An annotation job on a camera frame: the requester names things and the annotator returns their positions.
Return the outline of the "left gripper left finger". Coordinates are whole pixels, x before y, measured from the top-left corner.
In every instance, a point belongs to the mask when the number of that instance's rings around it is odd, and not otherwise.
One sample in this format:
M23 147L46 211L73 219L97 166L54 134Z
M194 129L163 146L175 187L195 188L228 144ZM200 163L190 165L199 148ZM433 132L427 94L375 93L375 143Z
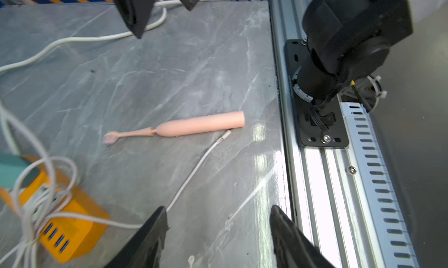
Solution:
M158 268L168 230L166 208L158 207L106 267Z

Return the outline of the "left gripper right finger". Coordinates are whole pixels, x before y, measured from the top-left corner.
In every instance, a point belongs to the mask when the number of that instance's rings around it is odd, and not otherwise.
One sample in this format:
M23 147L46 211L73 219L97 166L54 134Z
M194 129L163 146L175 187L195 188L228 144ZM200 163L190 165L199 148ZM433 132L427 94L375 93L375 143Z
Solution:
M333 267L280 207L273 205L269 218L279 268Z

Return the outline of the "orange power strip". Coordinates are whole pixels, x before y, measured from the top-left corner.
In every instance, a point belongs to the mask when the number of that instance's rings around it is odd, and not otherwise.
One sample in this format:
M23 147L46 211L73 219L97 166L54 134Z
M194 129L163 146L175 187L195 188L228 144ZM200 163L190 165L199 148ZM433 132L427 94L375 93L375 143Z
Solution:
M15 268L35 268L40 245L60 263L88 254L105 232L110 216L77 186L75 163L52 157L52 163L67 165L71 175L56 169L56 177L51 179L42 159L20 157L30 165L19 175L13 189L1 188L1 199L19 217L22 237L1 261L14 256ZM22 181L34 168L40 171L39 176L21 189Z

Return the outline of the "pink electric toothbrush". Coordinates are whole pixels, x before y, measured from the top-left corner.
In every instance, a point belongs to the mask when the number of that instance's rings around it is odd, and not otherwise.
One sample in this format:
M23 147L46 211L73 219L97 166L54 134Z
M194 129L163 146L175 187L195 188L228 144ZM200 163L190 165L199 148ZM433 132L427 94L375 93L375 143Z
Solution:
M239 129L245 127L243 111L221 113L189 119L180 119L164 122L156 128L145 128L128 132L111 131L105 135L105 144L114 144L124 137L180 137L192 134L209 133L220 130Z

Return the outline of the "teal charger cube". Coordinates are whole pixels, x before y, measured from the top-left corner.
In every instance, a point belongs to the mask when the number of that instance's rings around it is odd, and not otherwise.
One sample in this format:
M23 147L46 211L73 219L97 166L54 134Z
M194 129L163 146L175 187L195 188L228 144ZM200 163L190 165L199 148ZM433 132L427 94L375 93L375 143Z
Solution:
M30 162L18 155L1 153L1 188L11 190L19 175L30 165ZM40 174L37 168L30 171L21 184L21 189L28 187Z

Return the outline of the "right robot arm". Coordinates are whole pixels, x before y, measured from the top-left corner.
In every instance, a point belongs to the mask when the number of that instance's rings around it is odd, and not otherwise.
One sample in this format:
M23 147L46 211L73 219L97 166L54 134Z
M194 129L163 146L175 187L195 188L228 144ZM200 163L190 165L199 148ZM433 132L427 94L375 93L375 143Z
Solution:
M408 0L312 0L303 16L311 53L292 79L303 101L324 106L367 77L412 34Z

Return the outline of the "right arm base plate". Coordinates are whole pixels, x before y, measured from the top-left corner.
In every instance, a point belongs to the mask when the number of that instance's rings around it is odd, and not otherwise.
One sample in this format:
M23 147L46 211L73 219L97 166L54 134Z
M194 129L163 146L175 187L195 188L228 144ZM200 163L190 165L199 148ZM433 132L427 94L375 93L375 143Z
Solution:
M324 69L304 40L287 40L284 51L298 144L346 148L349 138L341 106L336 96L330 98L336 77Z

